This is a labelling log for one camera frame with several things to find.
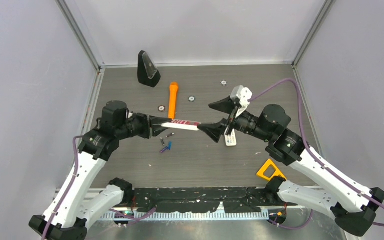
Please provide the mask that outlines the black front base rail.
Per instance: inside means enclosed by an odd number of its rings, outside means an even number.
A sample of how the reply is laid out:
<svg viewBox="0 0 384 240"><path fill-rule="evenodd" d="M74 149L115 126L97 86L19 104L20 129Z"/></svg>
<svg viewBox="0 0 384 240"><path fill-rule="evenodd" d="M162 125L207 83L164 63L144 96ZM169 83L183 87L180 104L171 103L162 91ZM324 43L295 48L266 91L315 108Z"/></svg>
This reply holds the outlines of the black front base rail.
<svg viewBox="0 0 384 240"><path fill-rule="evenodd" d="M258 187L136 188L138 210L157 213L214 213L222 204L226 213L256 213L261 207L283 208L285 203Z"/></svg>

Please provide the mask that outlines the black wedge stand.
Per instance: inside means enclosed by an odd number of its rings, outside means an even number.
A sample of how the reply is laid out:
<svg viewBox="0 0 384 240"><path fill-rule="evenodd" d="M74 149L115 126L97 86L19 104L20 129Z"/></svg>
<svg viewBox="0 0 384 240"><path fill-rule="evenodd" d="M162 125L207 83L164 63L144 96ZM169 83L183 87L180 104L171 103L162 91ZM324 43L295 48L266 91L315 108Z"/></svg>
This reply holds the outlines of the black wedge stand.
<svg viewBox="0 0 384 240"><path fill-rule="evenodd" d="M137 79L140 84L151 88L155 88L161 79L158 68L144 50L138 54Z"/></svg>

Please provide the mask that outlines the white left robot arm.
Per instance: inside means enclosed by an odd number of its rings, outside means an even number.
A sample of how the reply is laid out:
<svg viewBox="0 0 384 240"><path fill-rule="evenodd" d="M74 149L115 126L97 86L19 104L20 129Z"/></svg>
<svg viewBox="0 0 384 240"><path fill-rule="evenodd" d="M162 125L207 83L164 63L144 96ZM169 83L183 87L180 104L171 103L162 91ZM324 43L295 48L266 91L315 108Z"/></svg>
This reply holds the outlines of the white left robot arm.
<svg viewBox="0 0 384 240"><path fill-rule="evenodd" d="M109 101L95 128L72 142L74 164L57 197L41 215L32 216L29 227L43 240L84 240L89 228L110 208L128 207L134 199L133 185L114 178L87 204L84 198L98 173L120 146L120 141L139 136L156 137L170 118L131 113L123 101Z"/></svg>

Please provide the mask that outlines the yellow triangular frame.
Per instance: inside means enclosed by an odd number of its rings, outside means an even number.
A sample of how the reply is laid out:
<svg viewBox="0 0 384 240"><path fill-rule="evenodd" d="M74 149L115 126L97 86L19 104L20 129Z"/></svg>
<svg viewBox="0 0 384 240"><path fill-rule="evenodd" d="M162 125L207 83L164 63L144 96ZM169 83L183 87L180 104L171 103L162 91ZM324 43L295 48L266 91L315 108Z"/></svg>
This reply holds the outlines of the yellow triangular frame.
<svg viewBox="0 0 384 240"><path fill-rule="evenodd" d="M262 165L262 167L257 171L256 176L270 181L274 177L281 177L286 179L286 176L282 173L282 171L278 168L278 166L274 163L270 158Z"/></svg>

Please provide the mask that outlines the black orange battery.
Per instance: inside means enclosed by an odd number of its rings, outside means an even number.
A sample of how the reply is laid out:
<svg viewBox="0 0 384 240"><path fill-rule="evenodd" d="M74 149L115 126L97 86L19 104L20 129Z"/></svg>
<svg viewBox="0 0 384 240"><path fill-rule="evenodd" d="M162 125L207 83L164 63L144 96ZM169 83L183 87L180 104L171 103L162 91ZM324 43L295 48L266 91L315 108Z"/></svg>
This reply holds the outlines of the black orange battery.
<svg viewBox="0 0 384 240"><path fill-rule="evenodd" d="M175 135L175 133L173 132L173 133L169 133L168 135L166 135L166 138L170 138L170 137L172 137L172 136L174 136Z"/></svg>

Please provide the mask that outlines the poker chip far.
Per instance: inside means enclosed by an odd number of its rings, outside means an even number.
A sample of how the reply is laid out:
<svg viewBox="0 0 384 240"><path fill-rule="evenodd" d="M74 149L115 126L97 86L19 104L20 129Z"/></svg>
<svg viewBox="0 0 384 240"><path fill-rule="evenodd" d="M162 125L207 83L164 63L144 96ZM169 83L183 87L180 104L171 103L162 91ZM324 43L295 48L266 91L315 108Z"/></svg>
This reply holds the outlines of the poker chip far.
<svg viewBox="0 0 384 240"><path fill-rule="evenodd" d="M222 86L226 86L228 83L227 83L227 81L222 80L222 81L220 82L220 84L221 84Z"/></svg>

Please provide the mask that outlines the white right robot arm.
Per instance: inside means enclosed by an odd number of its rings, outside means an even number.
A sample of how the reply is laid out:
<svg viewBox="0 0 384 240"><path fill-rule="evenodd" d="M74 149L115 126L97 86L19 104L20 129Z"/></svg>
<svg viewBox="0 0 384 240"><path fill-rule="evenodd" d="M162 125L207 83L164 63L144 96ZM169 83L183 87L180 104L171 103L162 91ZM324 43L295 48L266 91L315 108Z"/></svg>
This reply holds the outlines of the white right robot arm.
<svg viewBox="0 0 384 240"><path fill-rule="evenodd" d="M359 184L323 159L298 134L288 129L291 118L277 104L267 105L260 116L239 111L239 102L229 97L210 108L227 113L217 123L201 123L198 129L218 142L231 130L267 143L271 159L306 175L320 187L318 192L276 176L266 185L265 198L271 205L282 201L305 206L333 219L344 231L362 237L374 224L384 191Z"/></svg>

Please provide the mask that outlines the red white remote control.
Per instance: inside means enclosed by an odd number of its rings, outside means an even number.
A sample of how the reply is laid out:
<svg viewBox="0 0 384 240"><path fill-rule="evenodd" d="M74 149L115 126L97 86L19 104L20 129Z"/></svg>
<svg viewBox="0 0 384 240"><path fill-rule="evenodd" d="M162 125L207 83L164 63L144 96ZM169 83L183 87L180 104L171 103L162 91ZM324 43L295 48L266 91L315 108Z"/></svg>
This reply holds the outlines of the red white remote control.
<svg viewBox="0 0 384 240"><path fill-rule="evenodd" d="M164 128L169 128L169 129L199 131L198 126L200 124L201 123L197 122L197 121L172 119L170 122L165 122L165 123L161 124L161 126Z"/></svg>

